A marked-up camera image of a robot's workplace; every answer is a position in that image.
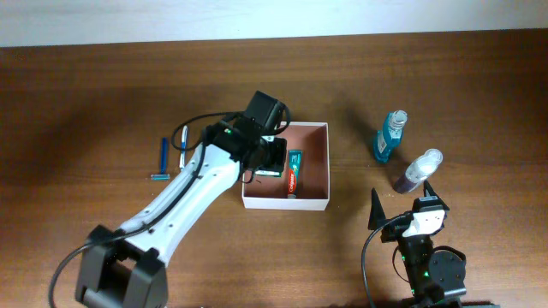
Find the green white wipes packet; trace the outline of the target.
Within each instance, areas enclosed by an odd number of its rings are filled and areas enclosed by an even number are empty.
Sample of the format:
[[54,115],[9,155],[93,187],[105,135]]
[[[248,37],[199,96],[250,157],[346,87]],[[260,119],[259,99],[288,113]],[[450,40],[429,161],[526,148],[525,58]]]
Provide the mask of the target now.
[[267,177],[281,177],[282,176],[282,172],[272,171],[272,170],[258,170],[258,171],[255,171],[255,174],[257,176],[267,176]]

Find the Colgate toothpaste tube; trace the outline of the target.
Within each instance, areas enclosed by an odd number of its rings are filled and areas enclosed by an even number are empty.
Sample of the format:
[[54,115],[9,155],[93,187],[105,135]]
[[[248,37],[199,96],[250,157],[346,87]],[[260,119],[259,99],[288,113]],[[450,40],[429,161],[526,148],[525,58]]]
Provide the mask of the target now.
[[301,169],[302,156],[302,150],[289,150],[288,198],[296,198],[296,190],[298,187],[298,178]]

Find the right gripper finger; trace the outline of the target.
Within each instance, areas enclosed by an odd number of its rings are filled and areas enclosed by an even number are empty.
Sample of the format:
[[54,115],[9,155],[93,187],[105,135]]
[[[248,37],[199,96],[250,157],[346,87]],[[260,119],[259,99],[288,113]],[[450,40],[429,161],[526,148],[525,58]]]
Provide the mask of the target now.
[[372,204],[368,220],[368,229],[374,231],[382,227],[387,222],[387,219],[375,188],[371,190],[371,200]]
[[436,198],[438,196],[433,190],[429,181],[423,182],[423,193],[425,198]]

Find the blue white toothbrush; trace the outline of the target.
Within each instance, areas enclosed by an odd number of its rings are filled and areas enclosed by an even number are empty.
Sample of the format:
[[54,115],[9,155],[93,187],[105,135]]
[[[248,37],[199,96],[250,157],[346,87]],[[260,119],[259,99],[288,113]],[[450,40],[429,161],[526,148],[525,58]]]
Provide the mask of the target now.
[[185,168],[185,161],[186,161],[186,151],[184,150],[187,147],[187,139],[188,139],[188,126],[184,126],[182,128],[182,134],[181,134],[181,150],[180,150],[180,157],[179,157],[179,169],[181,171]]

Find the blue mouthwash bottle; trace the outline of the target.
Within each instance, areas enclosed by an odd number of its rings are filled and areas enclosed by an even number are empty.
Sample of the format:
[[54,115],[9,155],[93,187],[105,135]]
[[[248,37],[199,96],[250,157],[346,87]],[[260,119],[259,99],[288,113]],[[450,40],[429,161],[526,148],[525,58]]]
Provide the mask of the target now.
[[391,153],[401,144],[408,115],[404,110],[390,112],[373,142],[373,154],[380,163],[387,163]]

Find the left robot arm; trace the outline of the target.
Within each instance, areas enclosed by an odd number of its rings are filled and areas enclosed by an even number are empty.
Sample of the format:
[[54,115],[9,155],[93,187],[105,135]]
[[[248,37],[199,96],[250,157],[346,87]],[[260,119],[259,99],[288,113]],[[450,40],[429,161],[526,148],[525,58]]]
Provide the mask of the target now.
[[143,210],[111,231],[99,225],[83,249],[75,299],[86,307],[164,307],[167,267],[207,207],[246,172],[281,173],[289,108],[255,92],[243,111],[222,112],[191,146],[187,166]]

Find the blue disposable razor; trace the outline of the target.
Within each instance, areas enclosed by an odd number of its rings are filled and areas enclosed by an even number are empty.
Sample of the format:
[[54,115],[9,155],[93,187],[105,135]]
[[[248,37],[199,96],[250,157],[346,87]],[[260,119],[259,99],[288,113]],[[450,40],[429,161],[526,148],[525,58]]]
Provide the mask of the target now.
[[167,173],[168,150],[169,141],[166,138],[162,138],[159,159],[159,172],[157,174],[151,175],[152,181],[167,181],[170,178],[170,175]]

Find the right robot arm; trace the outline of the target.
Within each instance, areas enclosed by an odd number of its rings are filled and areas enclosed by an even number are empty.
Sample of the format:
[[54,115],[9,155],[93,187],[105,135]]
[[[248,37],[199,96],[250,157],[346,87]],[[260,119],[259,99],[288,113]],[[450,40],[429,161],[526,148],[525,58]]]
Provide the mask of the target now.
[[376,234],[383,243],[396,242],[413,297],[411,307],[461,307],[461,296],[467,289],[466,255],[450,246],[434,246],[432,236],[444,228],[449,206],[435,193],[428,181],[424,195],[417,198],[411,210],[388,219],[379,196],[371,191],[372,206],[367,237],[361,252],[361,271],[366,274],[366,249]]

